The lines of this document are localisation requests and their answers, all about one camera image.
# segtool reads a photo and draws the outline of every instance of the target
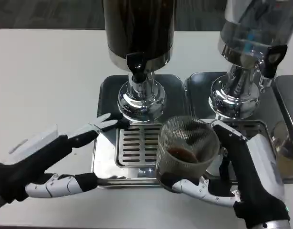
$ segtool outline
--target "dark liquid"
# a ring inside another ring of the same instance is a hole
[[[104,0],[109,48],[118,56],[144,52],[151,60],[172,46],[176,0]]]
[[[188,163],[198,163],[198,160],[196,159],[196,156],[182,148],[171,148],[168,150],[168,152],[177,158],[178,160],[188,162]]]

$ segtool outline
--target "chrome dispenser base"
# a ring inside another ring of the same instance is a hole
[[[129,82],[123,84],[119,91],[118,105],[120,111],[129,120],[148,122],[162,115],[166,94],[164,88],[157,81],[153,85],[153,97],[149,100],[137,100],[128,94]]]
[[[251,116],[260,102],[258,87],[252,83],[248,95],[235,98],[225,94],[223,85],[227,80],[227,75],[224,75],[213,82],[209,97],[210,107],[215,113],[225,118],[243,119]]]
[[[209,97],[213,82],[224,75],[226,75],[226,72],[195,73],[187,79],[185,87],[192,115],[200,119],[221,118],[209,105]],[[251,116],[245,120],[235,122],[240,123],[247,120],[251,120],[251,122],[252,120],[257,120],[259,123],[263,123],[267,133],[266,137],[269,140],[274,137],[272,130],[279,121],[283,120],[283,116],[271,88],[268,88],[265,93],[260,94],[260,104]],[[213,175],[212,178],[218,178],[215,172],[210,170],[208,172],[210,175]]]
[[[105,79],[100,90],[98,116],[108,112],[119,112],[118,93],[127,81],[127,75],[114,75]],[[154,152],[161,124],[170,117],[188,115],[189,112],[184,85],[178,77],[156,75],[156,81],[162,85],[166,93],[162,115],[143,123],[131,120],[129,130],[108,131],[100,134],[95,142],[91,170],[98,178],[105,179],[104,187],[159,185],[155,178]],[[130,157],[122,157],[123,152],[128,152]]]

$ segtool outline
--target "metal grate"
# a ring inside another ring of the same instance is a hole
[[[260,121],[224,121],[250,139],[257,134],[268,140],[266,126]],[[131,125],[118,130],[116,163],[121,167],[152,167],[156,162],[161,124]]]
[[[257,134],[265,136],[269,142],[266,125],[261,121],[224,121],[230,127],[242,133],[246,138],[251,139]]]
[[[119,130],[117,163],[123,167],[149,167],[156,162],[161,125],[131,125]]]

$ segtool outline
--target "white table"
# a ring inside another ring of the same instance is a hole
[[[158,73],[182,80],[194,72],[227,71],[219,32],[176,32],[170,63]],[[293,38],[280,73],[293,74]],[[0,30],[0,162],[22,139],[58,123],[60,132],[96,117],[99,89],[115,67],[104,31]],[[49,171],[89,172],[93,145],[74,150]],[[293,227],[293,185],[286,187]],[[245,228],[233,210],[161,188],[96,189],[59,199],[14,202],[0,225],[80,228]]]

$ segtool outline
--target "gray carpet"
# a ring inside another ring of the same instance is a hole
[[[219,31],[226,0],[178,0],[176,30]],[[103,30],[101,0],[0,0],[0,28]]]

